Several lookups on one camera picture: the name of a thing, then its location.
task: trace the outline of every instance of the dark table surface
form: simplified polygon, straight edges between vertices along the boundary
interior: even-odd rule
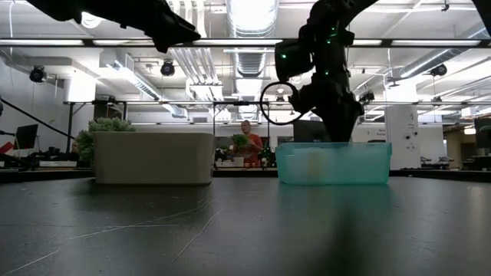
[[[490,275],[491,186],[0,185],[0,275]]]

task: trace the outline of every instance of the translucent plastic bin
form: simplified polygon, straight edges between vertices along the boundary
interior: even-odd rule
[[[390,143],[283,143],[280,181],[293,185],[380,185],[389,180]]]

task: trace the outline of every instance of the ceiling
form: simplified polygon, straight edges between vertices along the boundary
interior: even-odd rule
[[[416,4],[416,12],[408,11]],[[473,10],[471,0],[450,0],[449,11],[417,11],[418,8],[441,8],[443,0],[380,0],[377,4],[362,12],[350,24],[350,30],[357,38],[459,38],[469,28],[482,24],[477,11]],[[142,31],[132,28],[122,29],[111,21],[102,21],[96,28],[88,29],[74,22],[58,22],[30,5],[23,5],[22,1],[12,5],[12,13],[9,12],[12,2],[0,0],[0,38],[145,38]],[[280,0],[278,19],[274,37],[295,38],[298,29],[306,22],[313,1],[305,0]],[[227,38],[229,29],[225,1],[205,1],[205,27],[209,38]],[[8,53],[9,49],[0,48]],[[154,48],[119,48],[114,49],[117,54],[129,54],[135,60],[135,71],[142,75],[166,98],[183,100],[186,98],[186,75],[176,65],[176,73],[172,77],[163,77],[160,74],[160,66],[164,59],[173,58],[170,54],[163,54]],[[224,96],[231,95],[235,90],[235,84],[231,77],[235,76],[232,55],[225,54],[223,48],[211,48],[213,63],[219,79],[223,83]],[[348,50],[348,67],[351,69],[351,88],[364,83],[376,73],[389,66],[403,67],[432,49],[350,49]],[[99,80],[106,80],[105,84],[97,85],[100,94],[113,94],[120,99],[140,99],[140,92],[125,80],[105,75],[99,59],[102,49],[86,48],[16,48],[14,58],[29,57],[64,57],[83,64],[100,75]],[[445,77],[434,80],[431,76],[415,77],[418,97],[430,99],[433,95],[456,88],[465,87],[476,79],[491,75],[491,63],[482,62],[491,56],[489,50],[470,50],[445,62],[448,73]],[[272,81],[276,81],[274,57],[268,54],[266,61],[264,87]],[[298,87],[310,82],[310,74],[304,74]],[[378,98],[383,97],[384,86],[381,83],[369,87],[375,91]],[[484,82],[476,89],[456,94],[446,100],[465,100],[475,95],[486,95],[491,92],[491,82]],[[276,88],[270,91],[271,97],[276,94]]]

